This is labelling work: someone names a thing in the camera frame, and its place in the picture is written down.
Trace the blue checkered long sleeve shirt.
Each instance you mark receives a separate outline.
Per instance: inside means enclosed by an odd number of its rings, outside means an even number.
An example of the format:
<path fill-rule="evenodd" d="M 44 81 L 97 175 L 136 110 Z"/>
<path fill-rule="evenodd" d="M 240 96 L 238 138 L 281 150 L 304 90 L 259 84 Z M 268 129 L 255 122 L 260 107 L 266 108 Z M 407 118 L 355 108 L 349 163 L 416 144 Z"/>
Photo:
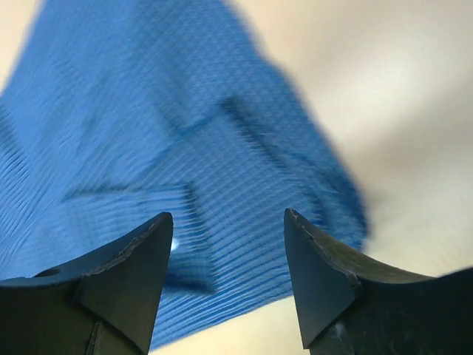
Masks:
<path fill-rule="evenodd" d="M 161 212 L 174 240 L 152 347 L 292 293 L 292 208 L 352 247 L 361 199 L 222 1 L 46 1 L 1 95 L 1 277 Z"/>

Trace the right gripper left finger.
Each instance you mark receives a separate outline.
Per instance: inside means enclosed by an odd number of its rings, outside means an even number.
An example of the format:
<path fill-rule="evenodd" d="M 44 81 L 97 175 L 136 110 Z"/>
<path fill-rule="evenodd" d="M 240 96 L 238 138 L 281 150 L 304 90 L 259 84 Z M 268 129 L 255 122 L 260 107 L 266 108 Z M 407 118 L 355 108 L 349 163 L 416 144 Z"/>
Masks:
<path fill-rule="evenodd" d="M 34 277 L 1 281 L 1 353 L 147 354 L 172 235 L 164 212 Z"/>

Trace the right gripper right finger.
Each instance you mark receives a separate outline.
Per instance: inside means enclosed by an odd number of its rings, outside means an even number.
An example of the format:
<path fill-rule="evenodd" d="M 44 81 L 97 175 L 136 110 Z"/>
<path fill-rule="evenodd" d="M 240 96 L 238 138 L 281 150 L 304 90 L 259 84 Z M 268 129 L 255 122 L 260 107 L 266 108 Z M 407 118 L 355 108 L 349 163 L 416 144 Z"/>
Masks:
<path fill-rule="evenodd" d="M 302 344 L 312 354 L 470 354 L 472 270 L 389 266 L 287 209 L 285 250 Z"/>

